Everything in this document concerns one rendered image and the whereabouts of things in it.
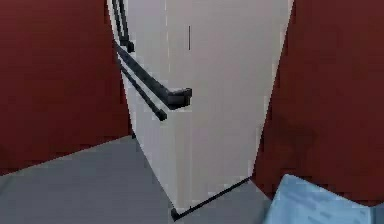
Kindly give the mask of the white fridge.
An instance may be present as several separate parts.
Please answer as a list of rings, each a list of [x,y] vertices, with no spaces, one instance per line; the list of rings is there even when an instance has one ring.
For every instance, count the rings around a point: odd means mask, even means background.
[[[122,73],[133,134],[178,220],[247,182],[294,0],[123,0],[135,51],[117,42],[171,91],[191,88],[189,106],[160,121]]]

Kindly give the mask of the pale blue bin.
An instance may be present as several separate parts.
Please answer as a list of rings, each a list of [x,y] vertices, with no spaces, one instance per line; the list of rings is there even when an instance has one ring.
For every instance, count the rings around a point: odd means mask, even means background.
[[[364,206],[286,174],[263,224],[384,224],[384,203]]]

